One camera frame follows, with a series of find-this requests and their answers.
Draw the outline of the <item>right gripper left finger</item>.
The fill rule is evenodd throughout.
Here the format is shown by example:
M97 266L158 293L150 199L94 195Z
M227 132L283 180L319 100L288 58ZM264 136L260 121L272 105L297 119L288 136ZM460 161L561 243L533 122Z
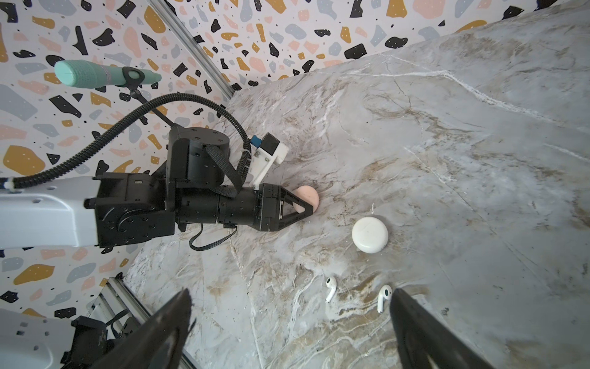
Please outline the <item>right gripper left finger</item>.
M180 368L191 318L191 296L178 292L93 368Z

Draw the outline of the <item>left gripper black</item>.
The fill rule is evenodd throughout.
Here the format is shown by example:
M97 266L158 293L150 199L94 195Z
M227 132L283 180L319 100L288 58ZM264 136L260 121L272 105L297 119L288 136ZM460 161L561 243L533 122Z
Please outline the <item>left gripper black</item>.
M253 228L278 232L313 215L314 207L301 197L275 184L262 184L257 192L258 206Z

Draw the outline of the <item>pink earbud charging case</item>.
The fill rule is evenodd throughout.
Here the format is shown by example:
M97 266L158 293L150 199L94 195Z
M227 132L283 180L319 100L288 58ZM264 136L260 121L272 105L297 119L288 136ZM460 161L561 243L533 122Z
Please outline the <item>pink earbud charging case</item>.
M297 188L293 193L306 203L311 204L313 206L313 211L316 212L320 204L320 198L318 192L314 188L304 185Z

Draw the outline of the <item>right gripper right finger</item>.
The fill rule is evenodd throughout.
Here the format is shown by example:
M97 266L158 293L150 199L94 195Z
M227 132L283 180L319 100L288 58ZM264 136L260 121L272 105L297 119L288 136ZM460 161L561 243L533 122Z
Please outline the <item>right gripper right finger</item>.
M403 368L491 368L403 289L393 292L390 317Z

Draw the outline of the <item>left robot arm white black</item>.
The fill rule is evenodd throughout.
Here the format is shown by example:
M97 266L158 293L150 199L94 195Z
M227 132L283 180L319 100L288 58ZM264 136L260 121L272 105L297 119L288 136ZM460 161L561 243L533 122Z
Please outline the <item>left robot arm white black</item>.
M284 161L287 147L273 135L250 144L249 184L230 165L227 135L175 128L167 161L151 175L105 173L2 190L1 246L112 248L173 235L189 224L277 232L313 215L319 204L313 188L293 193L263 181Z

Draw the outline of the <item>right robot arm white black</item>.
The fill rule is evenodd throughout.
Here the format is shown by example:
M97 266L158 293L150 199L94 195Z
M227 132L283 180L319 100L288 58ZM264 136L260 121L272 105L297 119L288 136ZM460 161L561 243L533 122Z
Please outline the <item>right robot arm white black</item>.
M384 286L378 312L390 302L397 353L404 368L488 368L490 364L404 290ZM121 338L91 318L50 319L1 311L3 368L178 368L189 333L191 297L177 293Z

